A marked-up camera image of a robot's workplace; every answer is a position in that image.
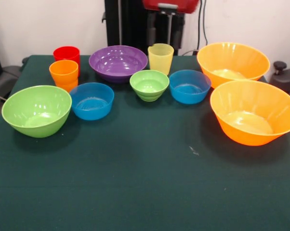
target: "red cup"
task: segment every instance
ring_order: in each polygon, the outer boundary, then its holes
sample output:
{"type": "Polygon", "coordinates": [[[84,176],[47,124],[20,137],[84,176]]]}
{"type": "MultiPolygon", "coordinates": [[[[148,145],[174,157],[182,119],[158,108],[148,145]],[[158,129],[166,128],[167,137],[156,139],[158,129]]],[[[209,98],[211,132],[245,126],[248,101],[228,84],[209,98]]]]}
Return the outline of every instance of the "red cup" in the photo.
{"type": "Polygon", "coordinates": [[[56,50],[54,50],[53,56],[55,61],[68,59],[76,62],[78,65],[80,64],[79,49],[76,47],[71,46],[59,47],[56,50]]]}

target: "knob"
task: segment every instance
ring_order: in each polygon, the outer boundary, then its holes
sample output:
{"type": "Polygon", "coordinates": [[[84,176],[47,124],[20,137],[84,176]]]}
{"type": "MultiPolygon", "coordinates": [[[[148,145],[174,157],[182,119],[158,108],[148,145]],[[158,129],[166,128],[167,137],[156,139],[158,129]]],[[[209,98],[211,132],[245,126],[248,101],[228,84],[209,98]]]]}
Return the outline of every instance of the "knob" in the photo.
{"type": "Polygon", "coordinates": [[[274,62],[274,67],[277,71],[283,71],[285,68],[287,68],[287,65],[285,62],[276,61],[274,62]]]}

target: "cup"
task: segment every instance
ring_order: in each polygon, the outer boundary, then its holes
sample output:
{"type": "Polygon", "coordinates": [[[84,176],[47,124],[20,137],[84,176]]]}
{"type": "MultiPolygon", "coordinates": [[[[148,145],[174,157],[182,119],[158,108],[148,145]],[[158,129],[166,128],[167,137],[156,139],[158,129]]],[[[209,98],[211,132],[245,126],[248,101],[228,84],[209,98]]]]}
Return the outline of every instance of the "cup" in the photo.
{"type": "Polygon", "coordinates": [[[49,71],[56,86],[70,92],[78,85],[79,65],[72,60],[60,60],[50,65],[49,71]]]}
{"type": "Polygon", "coordinates": [[[77,62],[78,65],[80,64],[79,49],[76,47],[71,46],[59,47],[56,50],[54,50],[53,56],[55,61],[68,59],[77,62]]]}
{"type": "Polygon", "coordinates": [[[157,70],[166,75],[170,73],[174,48],[168,44],[156,43],[148,47],[150,70],[157,70]]]}

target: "blue bowl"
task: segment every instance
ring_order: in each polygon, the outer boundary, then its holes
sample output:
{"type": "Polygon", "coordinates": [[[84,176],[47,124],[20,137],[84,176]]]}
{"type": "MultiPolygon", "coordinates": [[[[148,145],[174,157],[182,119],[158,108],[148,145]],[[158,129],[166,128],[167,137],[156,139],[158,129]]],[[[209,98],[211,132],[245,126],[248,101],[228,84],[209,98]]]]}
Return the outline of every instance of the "blue bowl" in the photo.
{"type": "Polygon", "coordinates": [[[102,83],[81,84],[70,92],[72,110],[81,119],[97,120],[111,111],[114,91],[102,83]]]}
{"type": "Polygon", "coordinates": [[[170,76],[171,94],[180,103],[199,103],[210,88],[211,80],[199,71],[182,70],[170,76]]]}

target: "small green bowl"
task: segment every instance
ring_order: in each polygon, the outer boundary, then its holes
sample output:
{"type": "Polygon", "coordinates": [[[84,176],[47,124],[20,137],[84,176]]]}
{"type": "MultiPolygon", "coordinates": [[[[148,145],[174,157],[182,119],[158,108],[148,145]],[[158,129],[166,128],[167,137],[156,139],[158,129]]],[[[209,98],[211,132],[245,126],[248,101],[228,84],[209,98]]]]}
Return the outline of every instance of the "small green bowl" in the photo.
{"type": "Polygon", "coordinates": [[[155,70],[139,71],[130,78],[131,87],[146,102],[157,100],[168,87],[169,83],[167,75],[155,70]]]}
{"type": "Polygon", "coordinates": [[[67,120],[71,96],[55,86],[34,86],[8,98],[2,107],[4,120],[17,131],[34,138],[56,133],[67,120]]]}

